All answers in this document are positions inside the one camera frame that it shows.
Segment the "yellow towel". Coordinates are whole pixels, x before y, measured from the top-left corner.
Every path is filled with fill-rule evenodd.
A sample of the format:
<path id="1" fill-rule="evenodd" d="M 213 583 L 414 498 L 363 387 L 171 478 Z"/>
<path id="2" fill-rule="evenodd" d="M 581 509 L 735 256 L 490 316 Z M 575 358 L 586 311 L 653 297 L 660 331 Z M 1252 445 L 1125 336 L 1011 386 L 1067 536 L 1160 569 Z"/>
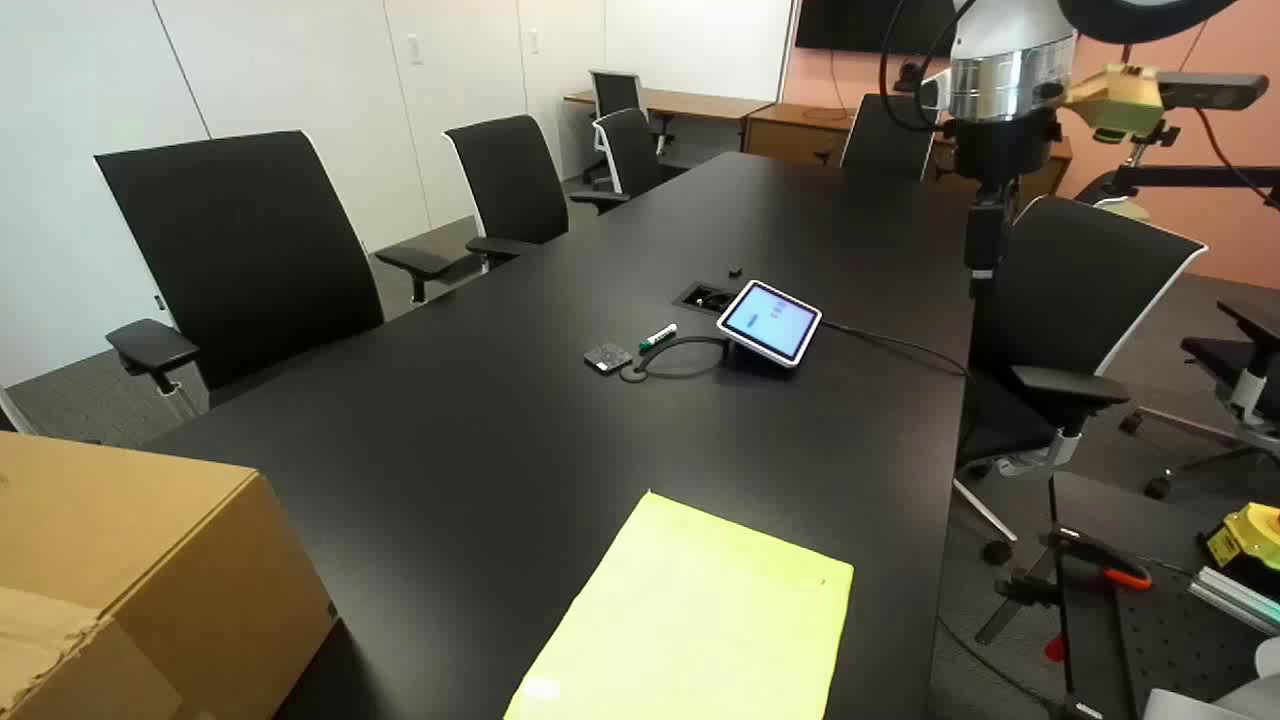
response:
<path id="1" fill-rule="evenodd" d="M 823 720 L 857 569 L 642 494 L 504 720 Z"/>

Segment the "small black phone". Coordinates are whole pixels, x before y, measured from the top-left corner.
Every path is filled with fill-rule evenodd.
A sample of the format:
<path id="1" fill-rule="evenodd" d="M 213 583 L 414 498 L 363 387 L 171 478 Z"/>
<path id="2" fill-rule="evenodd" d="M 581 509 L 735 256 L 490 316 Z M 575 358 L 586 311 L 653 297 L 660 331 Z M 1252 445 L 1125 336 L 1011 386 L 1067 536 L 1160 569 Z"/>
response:
<path id="1" fill-rule="evenodd" d="M 634 351 L 623 346 L 597 346 L 582 351 L 582 363 L 598 377 L 616 377 L 634 363 Z"/>

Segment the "black office chair far left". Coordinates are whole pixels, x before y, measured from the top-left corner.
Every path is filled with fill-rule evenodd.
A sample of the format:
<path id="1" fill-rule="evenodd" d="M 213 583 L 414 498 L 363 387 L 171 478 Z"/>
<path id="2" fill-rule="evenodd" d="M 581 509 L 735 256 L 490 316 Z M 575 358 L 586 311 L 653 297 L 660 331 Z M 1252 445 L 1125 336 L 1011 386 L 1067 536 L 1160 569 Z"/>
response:
<path id="1" fill-rule="evenodd" d="M 591 120 L 597 138 L 604 140 L 608 162 L 608 194 L 571 194 L 571 205 L 591 205 L 597 212 L 612 212 L 662 181 L 675 181 L 678 167 L 662 166 L 653 149 L 653 130 L 641 109 L 619 109 Z"/>

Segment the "wooden desk at back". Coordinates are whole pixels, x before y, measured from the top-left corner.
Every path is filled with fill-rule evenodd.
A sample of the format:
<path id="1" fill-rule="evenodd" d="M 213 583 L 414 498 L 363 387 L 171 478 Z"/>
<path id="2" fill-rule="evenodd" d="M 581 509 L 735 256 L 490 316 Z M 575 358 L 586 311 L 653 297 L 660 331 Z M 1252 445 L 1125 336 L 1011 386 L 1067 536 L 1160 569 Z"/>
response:
<path id="1" fill-rule="evenodd" d="M 853 109 L 814 106 L 762 106 L 703 91 L 642 89 L 641 106 L 657 120 L 710 120 L 735 132 L 735 144 L 757 156 L 793 166 L 836 166 L 843 156 L 843 138 L 857 120 Z"/>

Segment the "black office chair near left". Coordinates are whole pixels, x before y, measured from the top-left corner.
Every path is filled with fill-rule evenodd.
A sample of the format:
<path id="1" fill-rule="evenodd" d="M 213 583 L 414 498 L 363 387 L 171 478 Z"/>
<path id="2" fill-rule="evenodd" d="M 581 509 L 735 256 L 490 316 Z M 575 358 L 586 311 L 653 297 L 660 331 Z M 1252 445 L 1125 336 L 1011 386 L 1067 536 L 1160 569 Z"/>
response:
<path id="1" fill-rule="evenodd" d="M 385 321 L 363 245 L 304 132 L 100 151 L 96 167 L 171 311 L 108 331 L 131 377 L 224 395 Z"/>

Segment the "black white office chair right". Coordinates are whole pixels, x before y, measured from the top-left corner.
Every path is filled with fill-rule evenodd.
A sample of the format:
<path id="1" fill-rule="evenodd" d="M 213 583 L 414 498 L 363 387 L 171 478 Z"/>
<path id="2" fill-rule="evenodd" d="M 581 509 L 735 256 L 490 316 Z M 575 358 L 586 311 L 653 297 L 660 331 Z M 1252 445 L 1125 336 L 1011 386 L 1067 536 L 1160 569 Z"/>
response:
<path id="1" fill-rule="evenodd" d="M 976 311 L 955 498 L 991 527 L 989 563 L 1011 557 L 1016 533 L 976 500 L 970 481 L 1063 467 L 1085 426 L 1126 387 L 1109 363 L 1199 245 L 1118 212 L 1039 197 L 1016 219 Z"/>

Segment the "black tripod with clamp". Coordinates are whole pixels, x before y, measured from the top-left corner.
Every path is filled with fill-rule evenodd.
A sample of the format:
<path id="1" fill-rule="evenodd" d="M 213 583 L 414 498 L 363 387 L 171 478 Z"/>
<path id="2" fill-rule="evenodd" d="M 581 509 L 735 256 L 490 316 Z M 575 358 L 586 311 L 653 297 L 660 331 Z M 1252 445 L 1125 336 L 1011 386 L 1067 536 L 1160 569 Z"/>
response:
<path id="1" fill-rule="evenodd" d="M 1042 643 L 1042 657 L 1063 670 L 1063 695 L 1053 700 L 1061 720 L 1126 718 L 1131 689 L 1125 682 L 1114 600 L 1151 589 L 1144 559 L 1085 527 L 1093 504 L 1114 509 L 1118 498 L 1078 478 L 1048 481 L 1039 557 L 994 583 L 998 605 L 976 629 L 976 643 L 991 643 L 1019 610 L 1053 610 L 1061 615 L 1061 634 Z"/>

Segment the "brown cardboard box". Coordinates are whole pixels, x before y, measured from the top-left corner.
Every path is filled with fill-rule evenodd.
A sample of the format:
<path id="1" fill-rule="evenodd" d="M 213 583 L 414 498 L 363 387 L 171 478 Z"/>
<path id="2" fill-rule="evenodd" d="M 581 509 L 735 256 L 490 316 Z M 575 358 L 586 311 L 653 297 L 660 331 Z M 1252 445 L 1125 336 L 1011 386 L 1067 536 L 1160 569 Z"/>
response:
<path id="1" fill-rule="evenodd" d="M 266 720 L 331 625 L 255 467 L 0 437 L 0 720 Z"/>

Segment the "tablet with white frame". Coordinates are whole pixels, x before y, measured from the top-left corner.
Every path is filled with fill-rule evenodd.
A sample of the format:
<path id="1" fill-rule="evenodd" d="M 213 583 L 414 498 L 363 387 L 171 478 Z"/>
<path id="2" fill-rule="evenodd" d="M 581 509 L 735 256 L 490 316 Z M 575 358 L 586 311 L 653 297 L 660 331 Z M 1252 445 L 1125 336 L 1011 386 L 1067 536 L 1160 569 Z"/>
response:
<path id="1" fill-rule="evenodd" d="M 771 359 L 775 370 L 800 370 L 823 311 L 775 285 L 747 280 L 728 310 L 716 316 L 716 328 Z"/>

